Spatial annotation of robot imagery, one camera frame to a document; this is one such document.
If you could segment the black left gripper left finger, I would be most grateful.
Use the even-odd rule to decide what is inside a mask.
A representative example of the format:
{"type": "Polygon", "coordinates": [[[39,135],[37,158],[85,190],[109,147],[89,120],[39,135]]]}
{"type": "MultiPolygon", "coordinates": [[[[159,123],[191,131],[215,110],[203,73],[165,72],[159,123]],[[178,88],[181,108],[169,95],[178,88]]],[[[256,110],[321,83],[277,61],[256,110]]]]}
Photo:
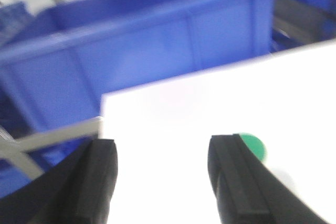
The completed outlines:
{"type": "Polygon", "coordinates": [[[84,141],[55,167],[1,198],[1,223],[107,223],[117,176],[114,140],[84,141]]]}

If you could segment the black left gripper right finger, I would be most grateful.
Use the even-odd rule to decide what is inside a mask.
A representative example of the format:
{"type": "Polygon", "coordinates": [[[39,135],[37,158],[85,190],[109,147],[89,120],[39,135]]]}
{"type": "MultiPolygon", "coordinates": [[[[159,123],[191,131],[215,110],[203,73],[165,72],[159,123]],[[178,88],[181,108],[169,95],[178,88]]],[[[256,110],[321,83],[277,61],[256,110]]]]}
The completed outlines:
{"type": "Polygon", "coordinates": [[[221,223],[325,223],[238,134],[211,137],[207,166],[221,223]]]}

